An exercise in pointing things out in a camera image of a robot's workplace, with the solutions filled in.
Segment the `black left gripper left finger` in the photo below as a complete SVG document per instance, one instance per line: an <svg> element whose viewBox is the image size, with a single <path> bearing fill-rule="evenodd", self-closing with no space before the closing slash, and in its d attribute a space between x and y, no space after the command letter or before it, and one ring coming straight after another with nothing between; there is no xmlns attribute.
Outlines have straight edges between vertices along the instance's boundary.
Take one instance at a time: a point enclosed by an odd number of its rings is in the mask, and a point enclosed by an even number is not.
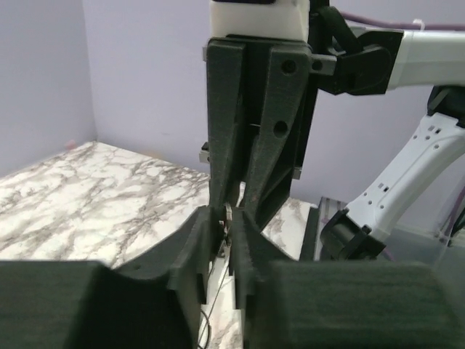
<svg viewBox="0 0 465 349"><path fill-rule="evenodd" d="M211 211L118 268L1 262L3 348L195 348L206 301Z"/></svg>

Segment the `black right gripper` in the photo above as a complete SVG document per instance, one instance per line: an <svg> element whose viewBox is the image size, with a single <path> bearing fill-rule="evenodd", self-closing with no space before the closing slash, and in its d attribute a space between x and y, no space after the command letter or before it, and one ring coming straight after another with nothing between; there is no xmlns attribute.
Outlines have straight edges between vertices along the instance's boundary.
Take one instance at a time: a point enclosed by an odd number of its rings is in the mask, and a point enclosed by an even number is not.
<svg viewBox="0 0 465 349"><path fill-rule="evenodd" d="M209 206L223 214L247 178L243 208L260 228L303 165L318 92L385 93L403 39L400 31L352 28L327 1L308 2L306 41L211 36L204 49Z"/></svg>

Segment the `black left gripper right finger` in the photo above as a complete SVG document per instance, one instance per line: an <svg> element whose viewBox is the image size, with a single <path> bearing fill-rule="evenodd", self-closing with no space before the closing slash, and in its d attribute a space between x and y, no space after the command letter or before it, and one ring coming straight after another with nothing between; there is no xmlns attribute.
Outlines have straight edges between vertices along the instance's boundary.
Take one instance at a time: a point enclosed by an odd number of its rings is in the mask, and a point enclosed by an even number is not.
<svg viewBox="0 0 465 349"><path fill-rule="evenodd" d="M450 295L419 263L291 259L234 209L230 267L245 348L462 348Z"/></svg>

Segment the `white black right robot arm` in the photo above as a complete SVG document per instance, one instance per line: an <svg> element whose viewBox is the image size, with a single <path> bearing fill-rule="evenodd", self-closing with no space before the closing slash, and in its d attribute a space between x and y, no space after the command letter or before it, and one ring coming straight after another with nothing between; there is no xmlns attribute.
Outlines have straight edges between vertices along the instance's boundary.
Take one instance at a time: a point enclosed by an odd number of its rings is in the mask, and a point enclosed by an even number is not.
<svg viewBox="0 0 465 349"><path fill-rule="evenodd" d="M464 156L464 30L356 22L329 1L209 1L203 50L210 207L261 230L302 165L318 94L432 93L396 154L320 229L334 260L374 259L423 192Z"/></svg>

